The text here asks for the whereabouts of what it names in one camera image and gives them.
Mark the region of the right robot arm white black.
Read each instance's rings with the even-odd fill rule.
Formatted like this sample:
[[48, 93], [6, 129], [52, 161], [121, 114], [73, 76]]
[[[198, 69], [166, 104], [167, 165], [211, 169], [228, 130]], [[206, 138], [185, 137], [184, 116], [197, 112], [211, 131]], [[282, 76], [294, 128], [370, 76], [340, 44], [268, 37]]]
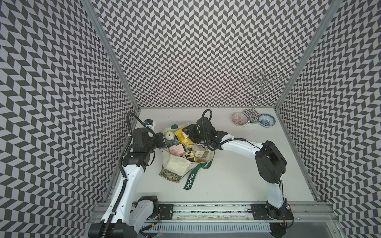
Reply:
[[211, 151], [219, 149], [235, 152], [255, 160], [258, 173], [267, 186], [266, 204], [260, 207], [258, 212], [252, 208], [255, 219], [258, 219], [257, 214], [284, 222], [294, 219], [291, 207], [284, 196], [282, 181], [287, 162], [273, 142], [267, 140], [265, 143], [254, 143], [224, 131], [217, 131], [206, 117], [199, 119], [196, 124], [185, 127], [182, 132], [192, 142], [204, 145]]

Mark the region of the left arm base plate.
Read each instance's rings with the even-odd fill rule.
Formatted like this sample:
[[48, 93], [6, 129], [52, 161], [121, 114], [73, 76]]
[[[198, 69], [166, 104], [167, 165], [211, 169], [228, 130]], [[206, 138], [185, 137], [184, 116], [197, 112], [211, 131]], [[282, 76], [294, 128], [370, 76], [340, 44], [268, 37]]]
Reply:
[[156, 213], [157, 213], [157, 215], [154, 218], [155, 220], [170, 221], [173, 219], [174, 204], [171, 204], [171, 203], [159, 204], [157, 206]]

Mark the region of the cream canvas tote bag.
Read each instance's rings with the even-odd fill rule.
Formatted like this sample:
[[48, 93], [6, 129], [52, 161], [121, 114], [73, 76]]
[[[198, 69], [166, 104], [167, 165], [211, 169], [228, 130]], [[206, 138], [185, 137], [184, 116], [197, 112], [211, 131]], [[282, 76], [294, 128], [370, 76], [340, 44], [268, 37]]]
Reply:
[[[167, 131], [172, 131], [174, 133], [179, 128], [185, 128], [188, 126], [190, 126], [190, 124], [181, 125], [181, 126], [172, 125], [169, 128], [163, 129], [161, 133], [163, 133], [163, 135]], [[175, 136], [173, 145], [176, 145], [179, 143], [180, 143], [179, 140]], [[162, 149], [162, 155], [163, 155], [162, 169], [159, 175], [175, 183], [179, 183], [182, 178], [187, 177], [187, 180], [184, 185], [184, 190], [192, 189], [198, 171], [200, 169], [204, 169], [204, 170], [209, 169], [210, 166], [212, 165], [212, 161], [215, 155], [214, 151], [211, 151], [206, 147], [209, 150], [208, 157], [206, 159], [196, 159], [194, 156], [194, 153], [192, 152], [192, 147], [185, 147], [187, 153], [185, 156], [182, 156], [182, 157], [171, 155], [169, 153], [169, 147], [167, 147], [166, 143], [165, 143], [165, 147]]]

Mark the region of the yellow block pencil sharpener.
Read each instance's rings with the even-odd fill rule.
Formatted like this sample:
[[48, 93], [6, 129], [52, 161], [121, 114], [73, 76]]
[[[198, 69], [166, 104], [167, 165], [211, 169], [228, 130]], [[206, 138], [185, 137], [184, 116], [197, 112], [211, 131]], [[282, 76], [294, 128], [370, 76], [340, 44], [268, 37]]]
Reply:
[[180, 143], [182, 143], [185, 147], [192, 147], [194, 145], [194, 142], [189, 138], [187, 134], [183, 132], [184, 128], [179, 128], [177, 131], [174, 132], [175, 136], [179, 140]]

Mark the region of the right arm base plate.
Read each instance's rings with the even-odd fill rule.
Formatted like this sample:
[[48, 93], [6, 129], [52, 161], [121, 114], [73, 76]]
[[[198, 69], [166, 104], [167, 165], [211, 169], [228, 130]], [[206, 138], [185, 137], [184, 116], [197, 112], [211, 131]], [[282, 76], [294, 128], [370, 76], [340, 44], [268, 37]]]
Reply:
[[254, 220], [292, 221], [294, 219], [291, 209], [286, 207], [286, 205], [275, 208], [269, 204], [251, 204], [248, 212], [253, 215]]

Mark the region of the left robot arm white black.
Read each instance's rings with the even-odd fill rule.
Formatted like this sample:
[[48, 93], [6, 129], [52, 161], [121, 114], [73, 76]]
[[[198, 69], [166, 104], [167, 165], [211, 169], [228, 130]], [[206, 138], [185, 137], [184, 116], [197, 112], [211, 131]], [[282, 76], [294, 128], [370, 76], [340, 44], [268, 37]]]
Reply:
[[163, 134], [154, 133], [153, 128], [145, 126], [133, 131], [133, 143], [119, 162], [121, 176], [110, 206], [99, 223], [91, 224], [88, 238], [136, 238], [146, 220], [159, 217], [156, 195], [142, 196], [134, 205], [135, 193], [151, 153], [165, 145]]

